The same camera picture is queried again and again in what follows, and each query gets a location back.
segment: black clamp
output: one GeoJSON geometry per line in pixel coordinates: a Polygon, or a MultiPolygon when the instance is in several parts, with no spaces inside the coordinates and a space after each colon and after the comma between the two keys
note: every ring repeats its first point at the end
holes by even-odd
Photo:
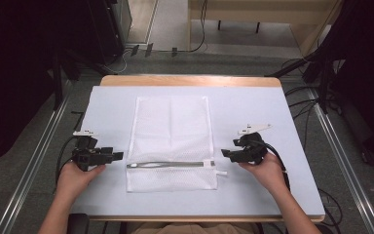
{"type": "Polygon", "coordinates": [[[73,160],[78,167],[86,172],[90,166],[111,164],[123,159],[123,152],[113,153],[112,147],[95,148],[97,139],[90,136],[80,136],[72,150],[73,160]]]}
{"type": "Polygon", "coordinates": [[[254,162],[260,164],[263,157],[267,154],[266,143],[258,133],[243,135],[240,139],[234,139],[235,146],[240,146],[243,150],[230,151],[222,149],[224,157],[230,158],[232,163],[254,162]]]}

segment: tabletop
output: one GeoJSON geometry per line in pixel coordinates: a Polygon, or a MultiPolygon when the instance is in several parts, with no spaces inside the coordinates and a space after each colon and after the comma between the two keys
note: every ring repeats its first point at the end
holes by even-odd
{"type": "Polygon", "coordinates": [[[75,202],[72,213],[93,220],[121,221],[279,221],[281,213],[269,192],[247,171],[223,157],[234,148],[237,131],[247,124],[270,124],[263,139],[286,165],[291,192],[312,221],[324,210],[287,103],[276,78],[231,76],[106,76],[93,87],[82,129],[99,136],[97,147],[124,151],[75,202]],[[215,190],[128,193],[126,157],[135,100],[140,96],[208,97],[218,177],[215,190]]]}

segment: human hand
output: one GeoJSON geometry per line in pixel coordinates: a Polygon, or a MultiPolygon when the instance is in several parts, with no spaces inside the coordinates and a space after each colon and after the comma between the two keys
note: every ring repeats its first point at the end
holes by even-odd
{"type": "Polygon", "coordinates": [[[275,189],[286,187],[281,163],[278,157],[272,153],[268,152],[259,165],[250,163],[239,163],[239,165],[252,173],[270,193],[275,189]]]}
{"type": "Polygon", "coordinates": [[[105,165],[100,165],[88,172],[83,172],[74,162],[66,163],[59,175],[56,198],[72,205],[75,199],[87,188],[91,180],[104,170],[105,165]]]}

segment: zipper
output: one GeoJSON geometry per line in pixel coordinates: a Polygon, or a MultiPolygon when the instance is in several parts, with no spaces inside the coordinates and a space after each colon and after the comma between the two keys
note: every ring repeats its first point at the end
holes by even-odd
{"type": "Polygon", "coordinates": [[[214,161],[202,162],[147,162],[127,164],[128,169],[157,169],[157,168],[207,168],[214,167],[214,161]]]}

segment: mesh laundry bag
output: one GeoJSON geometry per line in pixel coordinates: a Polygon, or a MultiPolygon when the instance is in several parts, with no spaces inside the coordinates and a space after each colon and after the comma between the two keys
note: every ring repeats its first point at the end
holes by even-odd
{"type": "Polygon", "coordinates": [[[139,97],[127,159],[127,190],[216,188],[207,97],[139,97]]]}

